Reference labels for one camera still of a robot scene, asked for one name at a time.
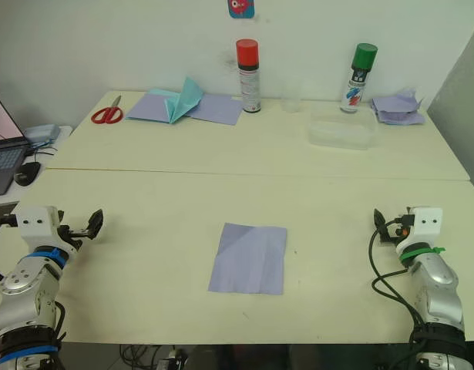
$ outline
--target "laptop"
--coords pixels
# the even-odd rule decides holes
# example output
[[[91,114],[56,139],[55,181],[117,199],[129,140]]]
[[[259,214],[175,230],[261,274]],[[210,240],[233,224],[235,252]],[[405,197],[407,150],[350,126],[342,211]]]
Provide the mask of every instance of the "laptop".
[[[11,186],[28,148],[28,140],[0,103],[0,195]]]

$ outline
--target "red scissors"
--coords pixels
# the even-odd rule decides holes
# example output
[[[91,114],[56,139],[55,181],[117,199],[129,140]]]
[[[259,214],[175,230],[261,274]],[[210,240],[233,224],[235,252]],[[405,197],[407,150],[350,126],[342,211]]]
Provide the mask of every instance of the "red scissors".
[[[113,104],[107,108],[103,108],[96,112],[95,114],[92,115],[91,120],[94,123],[117,123],[123,118],[123,112],[122,110],[118,107],[120,98],[122,96],[119,95],[118,98],[113,100]]]

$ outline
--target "crumpled purple napkin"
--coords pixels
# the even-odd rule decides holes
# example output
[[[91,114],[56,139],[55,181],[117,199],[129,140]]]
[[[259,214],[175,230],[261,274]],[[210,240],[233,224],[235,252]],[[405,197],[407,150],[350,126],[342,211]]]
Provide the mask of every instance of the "crumpled purple napkin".
[[[413,125],[425,122],[425,117],[417,112],[421,102],[416,101],[415,90],[408,89],[394,96],[374,98],[371,106],[379,121],[383,123]]]

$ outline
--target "computer mouse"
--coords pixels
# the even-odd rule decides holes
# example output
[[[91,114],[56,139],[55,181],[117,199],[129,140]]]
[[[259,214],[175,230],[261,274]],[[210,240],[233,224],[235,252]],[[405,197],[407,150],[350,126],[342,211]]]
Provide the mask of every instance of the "computer mouse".
[[[20,166],[14,173],[14,181],[22,187],[27,187],[38,176],[40,162],[29,162]]]

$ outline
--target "white table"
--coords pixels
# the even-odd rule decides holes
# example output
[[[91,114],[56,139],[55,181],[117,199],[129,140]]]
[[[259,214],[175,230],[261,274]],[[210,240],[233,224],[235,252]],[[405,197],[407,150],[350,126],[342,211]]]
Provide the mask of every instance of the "white table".
[[[125,113],[144,92],[108,92],[49,164],[51,168],[229,173],[306,177],[468,180],[454,153],[425,115],[424,125],[379,124],[378,145],[343,150],[308,142],[311,104],[342,113],[335,102],[305,102],[286,113],[265,99],[259,113],[243,112],[236,126],[188,117],[174,125],[125,119],[96,125],[90,116],[122,95]]]
[[[57,136],[57,139],[55,140],[55,142],[52,144],[52,146],[56,149],[58,149],[66,141],[66,139],[70,136],[72,132],[71,126],[60,126],[59,128],[60,128],[60,133]],[[40,151],[56,155],[56,152],[51,149],[41,149]],[[40,176],[42,174],[42,172],[45,170],[46,166],[48,165],[51,159],[52,159],[52,156],[49,156],[46,154],[36,154],[36,160],[42,164],[37,176]],[[29,163],[29,162],[34,162],[34,161],[35,161],[35,156],[27,156],[24,159],[24,163]],[[33,181],[27,187],[22,187],[21,185],[18,185],[15,181],[12,181],[11,186],[7,189],[7,192],[5,194],[0,195],[0,206],[6,206],[8,204],[18,203],[21,200],[22,196],[29,189],[31,189],[34,186],[34,184],[35,182]]]
[[[370,288],[374,207],[444,210],[437,246],[459,275],[466,338],[474,340],[474,188],[467,181],[47,170],[19,207],[53,204],[80,228],[106,224],[68,265],[57,300],[68,341],[100,343],[379,343],[407,341],[406,310]],[[284,293],[207,291],[225,222],[288,230]],[[0,271],[27,253],[0,229]],[[375,247],[398,270],[394,247]],[[392,283],[412,300],[408,276]]]

